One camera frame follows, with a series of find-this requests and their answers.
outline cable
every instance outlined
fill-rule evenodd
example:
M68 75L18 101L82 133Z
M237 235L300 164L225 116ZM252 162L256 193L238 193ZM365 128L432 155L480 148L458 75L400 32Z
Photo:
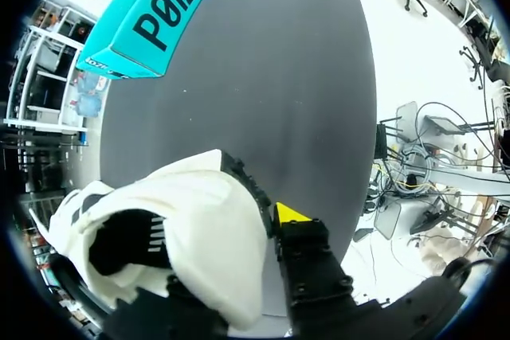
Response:
M442 235L416 235L416 236L413 236L413 238L429 238L429 239L432 239L432 238L443 238L443 239L455 239L455 240L465 240L465 239L461 239L461 238L457 238L455 236L442 236Z
M452 107L449 107L448 105L444 104L444 103L440 103L440 102L437 102L437 101L430 101L429 103L425 103L423 104L419 109L418 111L416 112L416 118L414 119L414 129L416 130L416 132L418 132L418 115L420 113L420 111L426 107L427 105L431 105L431 104L436 104L436 105L441 105L442 107L445 107L447 109L449 109L450 111L452 111L453 113L455 113L457 115L458 118L460 118L462 121L464 121L464 123L466 124L467 127L469 127L472 131L472 133L477 137L478 141L480 141L480 143L484 146L485 149L487 149L488 152L490 152L490 149L487 147L487 145L485 145L484 141L480 138L480 136L478 135L478 133L476 131L474 131L471 126L469 125L469 123L465 120L464 117L461 116L460 113L458 113L457 111L455 111ZM423 141L420 137L420 143L423 147ZM510 182L510 175L508 175L508 173L506 172L506 170L504 170L504 165L502 163L502 161L492 152L492 156L494 157L495 160L498 161L498 163L501 165L501 168L503 168L503 171L504 171L504 174L506 175L507 179L508 179L508 182Z
M467 211L464 211L463 209L459 209L458 207L455 207L455 206L451 206L450 203L447 202L447 200L445 200L444 198L442 198L442 195L439 193L438 194L439 198L442 200L442 202L445 204L445 207L448 208L452 208L454 210L457 210L457 211L460 211L461 213L464 213L464 214L467 214L467 215L470 215L472 217L485 217L485 214L483 215L480 215L480 214L473 214L473 213L468 213ZM431 205L431 206L434 206L435 207L435 204L432 203L432 202L429 202L429 201L423 201L421 199L414 199L414 201L417 201L417 202L423 202L423 203L426 203L427 205Z
M480 264L486 264L486 265L494 268L497 265L497 262L493 258L485 258L485 259L475 260L474 262L471 262L470 264L466 264L464 267L461 267L458 270L456 270L455 272L453 272L453 274L449 277L449 279L451 279L451 280L458 279L458 278L462 277L462 275L465 272L471 270L471 268L473 268L473 267L479 266Z
M432 160L430 159L429 157L429 153L426 151L426 149L424 147L417 147L416 145L413 145L410 149L407 149L406 147L403 147L401 149L401 153L402 155L407 158L409 157L410 155L412 154L417 154L421 157L423 157L423 159L425 160L426 162L426 165L427 165L427 168L423 168L426 171L425 175L423 176L423 183L420 185L420 186L417 186L416 188L413 188L412 190L408 190L408 189L403 189L401 187L397 187L396 188L398 189L398 191L400 191L401 193L404 193L404 194L412 194L412 193L423 193L423 192L426 192L428 190L428 188L431 187L430 183L429 183L429 179L430 179L430 170L428 168L431 168L432 167ZM406 164L403 163L402 165L402 170L404 173L406 173Z
M415 274L416 276L419 276L420 278L423 278L423 279L426 279L425 276L423 275L420 275L418 274L417 272L414 272L412 270L410 270L409 268L407 267L404 267L404 265L400 262L400 260L397 259L397 256L395 256L395 253L393 251L393 241L390 240L390 251L391 251L391 255L393 256L393 259L395 259L395 261L400 265L400 267L402 267L404 270L406 270L407 272L410 272L412 274Z
M442 194L442 195L462 195L463 197L479 197L480 195L485 195L486 197L510 197L510 194L464 194L464 193L461 193L460 191L456 192L456 193L432 193L432 195L438 195L438 194Z
M390 175L389 173L387 173L386 171L384 171L384 170L381 168L381 166L380 166L379 164L375 163L375 164L374 164L374 165L372 165L372 166L377 166L377 167L379 168L379 170L381 171L381 173L383 173L383 174L385 174L386 176L388 176L388 177L392 178L392 177L391 177L391 175ZM405 187L410 187L410 188L416 188L416 187L419 187L419 186L431 186L431 187L435 188L435 186L434 186L434 185L432 185L432 184L430 184L430 183L421 183L421 184L418 184L418 185L409 185L409 184L407 184L407 183L405 183L405 182L402 182L402 181L395 181L394 179L391 179L391 181L392 181L393 183L395 183L395 184L403 185L403 186L405 186Z
M482 157L482 158L467 159L467 158L461 157L460 155L452 153L451 151L447 151L446 149L443 149L442 147L439 147L438 145L434 145L433 143L426 143L425 145L428 146L428 147L435 147L436 149L442 150L445 153L448 153L448 154L452 155L453 157L456 157L456 158L459 158L459 159L462 159L462 160L465 160L465 161L483 161L484 159L487 159L487 158L489 158L492 155L492 153L489 153L485 157Z
M409 167L414 167L416 169L425 169L425 170L430 170L430 171L436 171L438 173L445 173L445 174L452 174L452 175L458 175L459 177L465 177L465 178L471 178L471 179L476 179L477 181L487 181L487 182L495 182L495 183L510 183L510 182L507 182L507 181L501 181L499 179L486 179L486 178L479 178L479 177L473 177L472 175L467 175L467 174L458 174L458 173L453 173L451 171L444 171L444 170L439 170L438 168L431 168L431 169L427 169L426 167L423 167L423 166L418 166L418 165L407 165Z

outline white sneaker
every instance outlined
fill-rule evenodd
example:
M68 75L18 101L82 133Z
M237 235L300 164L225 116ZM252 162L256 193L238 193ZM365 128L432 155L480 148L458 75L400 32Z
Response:
M93 182L63 200L49 231L37 225L109 306L137 287L167 296L174 273L244 330L261 314L269 203L241 163L212 150L117 190Z

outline white floor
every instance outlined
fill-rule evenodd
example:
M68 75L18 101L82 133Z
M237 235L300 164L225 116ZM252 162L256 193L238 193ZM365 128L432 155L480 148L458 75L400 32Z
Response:
M473 75L470 64L459 55L459 50L471 42L453 22L456 16L451 10L442 9L440 2L426 2L429 17L424 18L414 4L410 12L405 11L405 0L361 0L361 3L374 54L378 119L394 117L396 108L410 101L416 101L418 106L440 101L471 123L485 121L483 92L477 89L478 83L469 81ZM489 81L489 99L494 87ZM490 100L488 105L492 116ZM424 113L458 121L442 107L430 106ZM70 176L75 187L100 177L100 125L100 118L89 120L89 146L70 155ZM490 145L488 135L483 138ZM470 150L480 149L475 138L462 139ZM371 221L361 221L359 227L372 225ZM394 301L429 275L415 250L407 248L405 239L393 243L394 256L403 266L392 255L390 246L391 242L374 233L348 251L343 267L355 279L358 301L368 298Z

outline black cable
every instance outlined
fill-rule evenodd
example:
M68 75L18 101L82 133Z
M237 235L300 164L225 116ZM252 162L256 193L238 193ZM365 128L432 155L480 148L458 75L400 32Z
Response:
M465 119L464 117L462 117L462 115L461 115L458 111L456 111L456 110L454 110L452 107L449 107L448 105L446 105L446 104L444 104L444 103L440 103L440 102L438 102L438 101L430 101L430 102L428 102L428 103L423 104L423 105L422 105L422 106L418 109L418 111L416 112L416 117L415 117L415 119L414 119L414 129L416 130L416 132L418 132L418 115L419 115L420 111L421 111L424 107L426 107L427 105L431 105L431 104L441 105L442 107L445 107L445 108L449 109L451 112L453 112L455 115L457 115L457 117L458 117L459 119L461 119L462 121L464 121L464 123L465 123L466 127L469 127L469 128L471 129L471 132L472 132L472 133L473 133L473 134L477 137L478 141L480 141L480 143L484 146L484 148L485 148L485 149L487 149L487 151L488 151L488 152L490 152L490 149L487 147L487 145L485 145L484 141L480 138L480 136L478 135L478 133L477 133L474 129L472 129L472 128L471 128L471 126L470 126L470 125L469 125L469 123L466 121L466 119ZM421 139L421 138L420 138L420 143L421 143L422 147L425 149L424 144L423 144L423 141L422 141L422 139ZM506 170L504 170L504 165L503 165L502 161L501 161L501 160L500 160L500 159L499 159L499 158L498 158L498 157L497 157L494 153L492 153L492 156L493 156L493 157L494 157L494 159L495 159L495 160L497 160L497 161L498 161L498 163L501 165L501 168L502 168L502 169L503 169L503 171L504 171L504 175L507 177L508 182L510 183L510 175L508 175L508 173L506 172Z
M443 239L464 240L464 239L461 239L461 238L457 238L456 236L420 235L420 234L417 234L416 236L413 236L413 238L429 238L429 239L432 239L432 238L443 238Z
M461 277L466 271L469 271L471 268L479 266L480 264L486 264L491 267L495 267L497 262L493 258L479 259L471 262L470 264L466 264L464 267L459 268L449 277L451 280L458 279Z
M438 173L446 173L446 174L452 174L452 175L458 175L459 177L465 177L465 178L471 178L471 179L476 179L477 181L486 181L486 182L495 182L495 183L510 183L510 182L507 182L507 181L500 181L499 179L485 179L485 178L479 178L479 177L473 177L472 175L467 175L467 174L458 174L458 173L452 173L450 171L444 171L444 170L439 170L437 168L428 168L428 167L423 167L423 166L418 166L418 165L410 165L410 164L406 164L406 166L408 167L414 167L416 169L423 169L423 170L430 170L430 171L437 171Z
M397 157L399 157L399 156L400 156L400 154L399 154L396 150L393 150L393 149L391 149L390 147L387 147L387 149L388 149L391 153L393 153L394 155L396 155Z
M451 151L443 149L442 147L439 147L438 145L434 145L433 143L425 143L424 145L426 147L434 147L434 148L436 148L438 150L442 150L445 153L448 153L448 154L452 155L453 157L456 157L456 158L459 158L459 159L462 159L462 160L465 160L465 161L483 161L484 159L487 159L490 156L492 156L492 153L489 153L485 157L482 157L482 158L467 159L467 158L463 158L460 155L457 155L457 154L455 154L455 153L453 153ZM499 167L495 167L495 166L482 166L482 165L452 165L452 166L481 166L481 167L492 167L493 169L499 169Z

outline round table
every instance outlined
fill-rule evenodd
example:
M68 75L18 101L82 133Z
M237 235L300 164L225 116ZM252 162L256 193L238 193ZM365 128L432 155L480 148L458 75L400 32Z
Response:
M322 219L341 260L367 195L375 124L359 0L202 0L165 76L111 83L101 178L119 187L225 150L273 201ZM264 313L286 315L272 243Z

